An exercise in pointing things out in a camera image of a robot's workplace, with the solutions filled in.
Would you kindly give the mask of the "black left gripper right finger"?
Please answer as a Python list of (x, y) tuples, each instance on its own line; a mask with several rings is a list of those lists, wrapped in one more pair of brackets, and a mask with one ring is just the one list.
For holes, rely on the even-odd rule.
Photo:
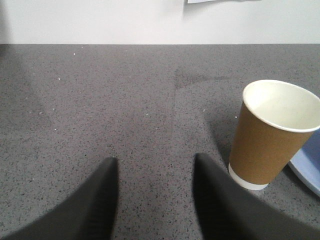
[(207, 154), (193, 165), (193, 199), (205, 240), (318, 240), (320, 231), (263, 203)]

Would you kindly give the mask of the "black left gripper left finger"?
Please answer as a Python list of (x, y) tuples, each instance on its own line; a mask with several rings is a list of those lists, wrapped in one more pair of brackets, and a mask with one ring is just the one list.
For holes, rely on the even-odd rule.
[(5, 239), (109, 240), (117, 206), (118, 160), (108, 157), (70, 197)]

